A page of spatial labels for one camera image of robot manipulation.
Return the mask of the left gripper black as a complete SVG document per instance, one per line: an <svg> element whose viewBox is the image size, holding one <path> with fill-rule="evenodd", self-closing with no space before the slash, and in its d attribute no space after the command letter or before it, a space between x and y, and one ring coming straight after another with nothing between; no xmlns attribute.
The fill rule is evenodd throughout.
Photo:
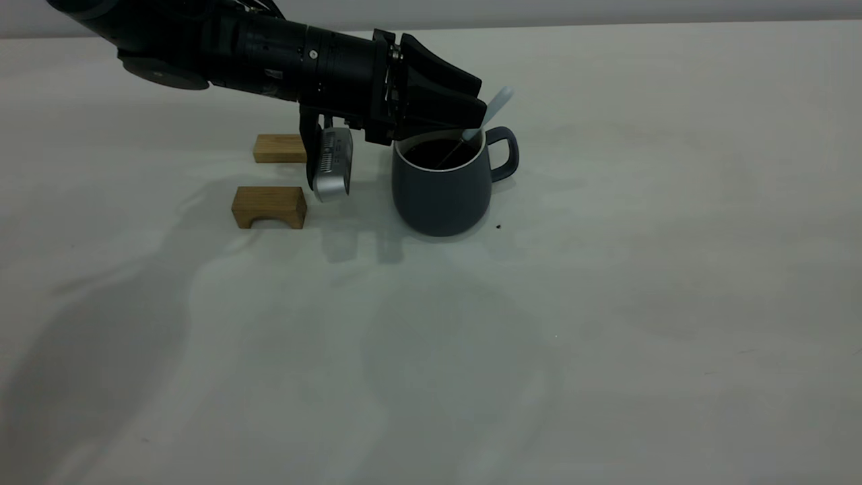
<svg viewBox="0 0 862 485"><path fill-rule="evenodd" d="M412 79L403 93L403 139L440 130L480 126L487 105L477 98L482 80L432 53L412 34L372 33L372 82L366 115L366 141L390 146L397 131L398 83L407 66L425 79Z"/></svg>

